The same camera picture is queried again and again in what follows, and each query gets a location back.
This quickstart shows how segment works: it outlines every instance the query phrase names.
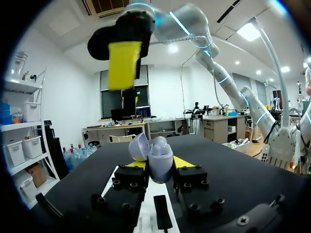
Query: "chair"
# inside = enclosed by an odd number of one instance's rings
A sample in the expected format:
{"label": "chair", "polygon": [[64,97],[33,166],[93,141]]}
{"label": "chair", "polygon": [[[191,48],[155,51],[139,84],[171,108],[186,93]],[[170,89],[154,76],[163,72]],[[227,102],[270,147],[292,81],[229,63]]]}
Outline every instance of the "chair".
{"label": "chair", "polygon": [[118,143],[118,142],[130,142],[134,139],[136,135],[135,134],[131,134],[128,136],[109,136],[110,142],[112,143]]}
{"label": "chair", "polygon": [[101,147],[99,141],[91,141],[91,142],[89,142],[89,141],[88,141],[88,134],[87,134],[87,133],[83,134],[83,137],[84,137],[84,140],[86,141],[86,143],[87,143],[88,145],[89,145],[89,144],[93,144],[93,146],[96,146],[97,148]]}

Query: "white storage box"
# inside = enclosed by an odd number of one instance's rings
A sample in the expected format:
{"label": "white storage box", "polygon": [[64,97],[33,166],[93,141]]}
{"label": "white storage box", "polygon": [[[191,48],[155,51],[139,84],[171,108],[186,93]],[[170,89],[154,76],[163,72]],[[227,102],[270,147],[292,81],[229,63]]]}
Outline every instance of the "white storage box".
{"label": "white storage box", "polygon": [[232,145],[236,146],[237,148],[235,150],[242,152],[242,153],[246,153],[249,151],[250,147],[251,147],[251,142],[248,141],[246,142],[244,145],[242,146],[237,146],[235,145],[235,140],[230,142]]}
{"label": "white storage box", "polygon": [[9,166],[17,166],[25,162],[25,157],[23,153],[23,148],[22,148],[22,141],[15,142],[12,144],[6,145],[7,148],[7,162]]}
{"label": "white storage box", "polygon": [[42,154],[40,137],[41,136],[37,136],[23,140],[23,149],[26,157],[34,159]]}
{"label": "white storage box", "polygon": [[230,149],[233,149],[233,150],[236,150],[236,148],[237,148],[236,145],[233,145],[233,144],[231,144],[229,142],[223,143],[222,145],[224,145],[224,146],[226,146],[226,147],[228,147]]}
{"label": "white storage box", "polygon": [[219,115],[219,110],[211,110],[209,115],[210,116],[218,116]]}
{"label": "white storage box", "polygon": [[228,132],[235,132],[236,131],[236,127],[233,125],[228,125]]}
{"label": "white storage box", "polygon": [[23,201],[31,202],[35,199],[35,196],[38,194],[38,190],[35,187],[33,177],[22,170],[18,174],[13,176],[15,186],[19,188],[19,193],[22,195]]}
{"label": "white storage box", "polygon": [[41,120],[41,104],[33,102],[25,102],[22,107],[23,119],[27,122]]}

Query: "robotic arm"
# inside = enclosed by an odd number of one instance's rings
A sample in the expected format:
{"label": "robotic arm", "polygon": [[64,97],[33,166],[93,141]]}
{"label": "robotic arm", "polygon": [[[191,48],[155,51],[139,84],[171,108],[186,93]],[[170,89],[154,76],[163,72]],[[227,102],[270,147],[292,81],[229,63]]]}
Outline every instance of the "robotic arm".
{"label": "robotic arm", "polygon": [[[290,119],[286,119],[289,117],[286,116],[286,111],[284,111],[283,126],[278,126],[252,90],[245,86],[239,91],[228,72],[213,60],[218,55],[219,49],[211,38],[208,20],[198,7],[193,4],[186,4],[174,11],[165,13],[145,3],[133,3],[126,6],[115,26],[117,33],[110,33],[116,35],[115,38],[106,41],[104,47],[102,45],[100,47],[100,43],[103,43],[103,39],[106,40],[107,34],[94,43],[93,37],[98,37],[101,29],[94,33],[88,43],[88,50],[91,56],[95,59],[107,60],[109,56],[107,55],[106,47],[108,47],[109,43],[142,41],[141,58],[148,54],[148,40],[150,40],[152,33],[159,41],[166,43],[178,41],[178,39],[183,40],[181,38],[188,37],[193,45],[198,48],[195,59],[213,75],[230,97],[235,109],[241,110],[245,106],[249,106],[252,118],[256,121],[263,137],[267,139],[266,143],[269,145],[269,148],[267,148],[268,153],[265,151],[265,154],[262,153],[262,156],[267,158],[267,154],[269,154],[270,158],[284,161],[285,166],[292,160],[294,160],[294,165],[298,164],[300,150],[304,148],[305,143],[311,138],[311,118],[309,117],[311,115],[311,106],[309,106],[302,117],[300,126],[292,125],[289,128],[290,125],[287,122]],[[99,58],[98,54],[103,53],[106,53],[106,56]],[[310,80],[310,68],[306,72],[306,78]]]}

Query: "air vent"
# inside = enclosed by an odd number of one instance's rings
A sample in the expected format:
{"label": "air vent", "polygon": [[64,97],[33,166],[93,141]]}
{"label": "air vent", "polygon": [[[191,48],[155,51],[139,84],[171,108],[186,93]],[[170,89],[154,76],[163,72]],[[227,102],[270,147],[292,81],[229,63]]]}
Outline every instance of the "air vent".
{"label": "air vent", "polygon": [[120,14],[129,0],[82,0],[86,12],[89,16],[103,18]]}

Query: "drawer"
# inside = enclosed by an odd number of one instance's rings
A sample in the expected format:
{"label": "drawer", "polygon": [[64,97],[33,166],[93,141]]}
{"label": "drawer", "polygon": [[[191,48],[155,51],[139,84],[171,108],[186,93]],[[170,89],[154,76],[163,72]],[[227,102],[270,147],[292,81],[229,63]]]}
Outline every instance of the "drawer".
{"label": "drawer", "polygon": [[214,141],[214,130],[204,129],[204,137]]}
{"label": "drawer", "polygon": [[204,128],[207,128],[207,129],[214,129],[214,121],[211,121],[211,120],[205,120],[204,121]]}

